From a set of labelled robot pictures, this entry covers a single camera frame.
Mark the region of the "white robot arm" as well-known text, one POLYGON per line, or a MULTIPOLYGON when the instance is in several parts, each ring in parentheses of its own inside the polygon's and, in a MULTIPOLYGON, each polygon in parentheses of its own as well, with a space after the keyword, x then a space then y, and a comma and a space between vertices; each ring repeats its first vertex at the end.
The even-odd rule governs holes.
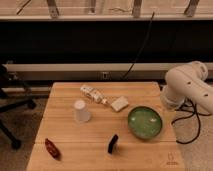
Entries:
POLYGON ((162 104, 167 110, 179 108, 189 99, 200 105, 209 114, 213 114, 213 87, 205 80, 207 66, 200 61, 193 61, 176 66, 165 74, 166 85, 160 93, 162 104))

